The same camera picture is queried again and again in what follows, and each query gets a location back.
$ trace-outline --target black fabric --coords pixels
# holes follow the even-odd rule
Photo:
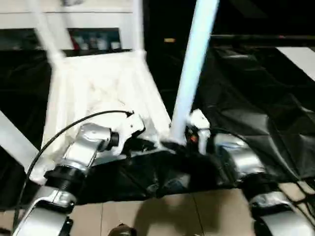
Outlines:
[[[136,201],[169,194],[232,187],[214,156],[167,151],[92,168],[79,204]]]
[[[277,49],[210,52],[199,84],[211,125],[243,136],[278,181],[315,176],[314,91]]]
[[[41,51],[1,52],[1,58],[0,110],[40,148],[51,73],[46,55]],[[8,209],[16,204],[25,173],[1,147],[0,156],[0,209]],[[24,202],[36,189],[30,183]]]
[[[10,119],[17,119],[15,123],[20,130],[24,126],[19,126],[19,122],[32,121],[28,127],[30,131],[37,130],[34,138],[31,132],[23,132],[37,147],[50,80],[50,67],[40,53],[19,54],[21,58],[16,63],[24,67],[10,73],[8,62],[6,68],[2,66],[1,77],[5,81],[1,82],[4,92],[12,84],[15,89],[11,95],[21,94],[18,99],[21,106],[10,109],[9,104],[2,100],[1,110],[6,111],[6,115],[15,113]],[[30,63],[33,56],[37,63]],[[159,59],[164,57],[156,57],[150,63],[158,63]],[[152,71],[159,88],[171,89],[171,96],[162,96],[169,110],[175,102],[180,64],[173,65],[176,68],[172,71],[171,66],[170,71],[165,71],[165,64],[161,63],[158,76],[158,70]],[[31,81],[44,89],[31,90]],[[194,108],[200,108],[213,127],[243,136],[276,180],[289,182],[315,176],[314,91],[315,82],[276,49],[217,48],[207,54]],[[26,99],[29,94],[36,98],[33,103]],[[31,112],[25,110],[31,111],[37,106],[42,112],[36,113],[36,118],[29,118]],[[1,209],[15,205],[25,178],[22,167],[13,158],[7,156],[5,163],[0,170]],[[183,150],[177,155],[157,152],[93,167],[81,192],[80,204],[144,200],[231,187],[235,187],[234,183],[226,178],[214,156],[200,156]],[[24,203],[31,199],[37,188],[36,184],[29,184]]]

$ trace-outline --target white pole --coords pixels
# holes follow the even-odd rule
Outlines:
[[[132,0],[133,50],[143,51],[143,11],[142,0]]]
[[[197,0],[178,88],[170,138],[185,144],[185,127],[196,94],[219,0]]]
[[[0,111],[0,146],[28,171],[38,150]]]

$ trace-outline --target white metal frame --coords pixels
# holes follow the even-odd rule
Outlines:
[[[39,13],[36,0],[28,0],[30,6],[36,14],[39,22],[54,20],[53,18],[43,19]],[[197,89],[201,69],[204,63],[205,54],[210,39],[212,26],[215,21],[216,10],[219,0],[198,0],[193,17],[193,23],[189,35],[189,43],[185,62],[181,75],[180,86],[174,109],[170,138],[180,144],[185,143],[184,130],[189,117],[191,105]],[[143,24],[141,1],[135,0],[133,40],[136,51],[143,51]],[[33,25],[33,20],[28,18],[28,24]],[[52,42],[50,32],[45,29],[45,25],[39,25],[40,40],[49,51],[49,57],[62,57],[60,51]],[[315,80],[315,71],[312,62],[315,61],[315,53],[308,48],[278,48],[292,62],[300,67],[308,76]],[[11,123],[11,121],[0,111],[0,145],[12,155],[25,171],[37,154],[38,150],[29,142],[29,140]]]

